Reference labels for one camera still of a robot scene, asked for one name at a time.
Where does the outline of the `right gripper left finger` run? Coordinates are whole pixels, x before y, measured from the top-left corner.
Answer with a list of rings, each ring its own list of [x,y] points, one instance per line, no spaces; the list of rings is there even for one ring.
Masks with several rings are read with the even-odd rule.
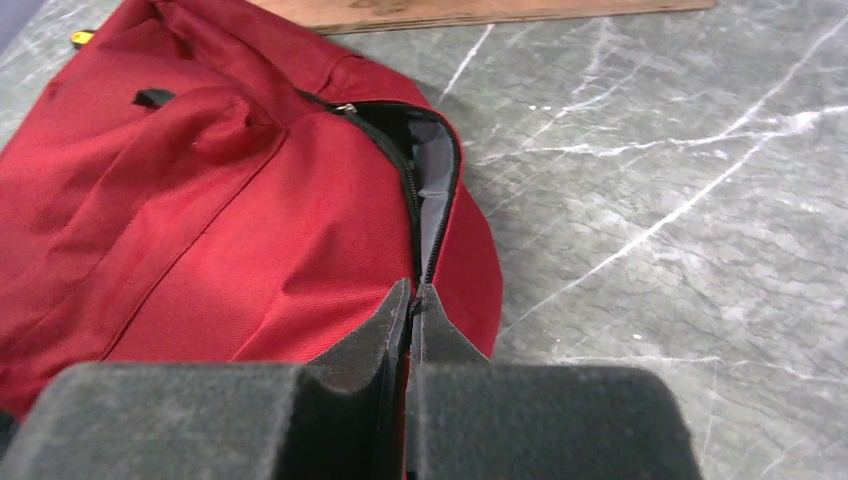
[[[305,364],[84,363],[39,396],[5,479],[400,479],[412,299]]]

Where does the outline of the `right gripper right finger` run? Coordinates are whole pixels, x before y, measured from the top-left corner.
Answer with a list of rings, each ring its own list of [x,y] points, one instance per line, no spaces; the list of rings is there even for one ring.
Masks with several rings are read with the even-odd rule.
[[[667,385],[640,368],[490,362],[432,285],[412,309],[410,479],[697,479]]]

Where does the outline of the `red student backpack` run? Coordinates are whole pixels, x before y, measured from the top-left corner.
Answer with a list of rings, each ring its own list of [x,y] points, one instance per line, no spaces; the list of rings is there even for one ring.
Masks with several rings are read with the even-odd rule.
[[[490,357],[503,280],[463,168],[387,66],[245,1],[122,3],[1,155],[5,450],[73,366],[305,364],[401,280],[409,329],[432,285]]]

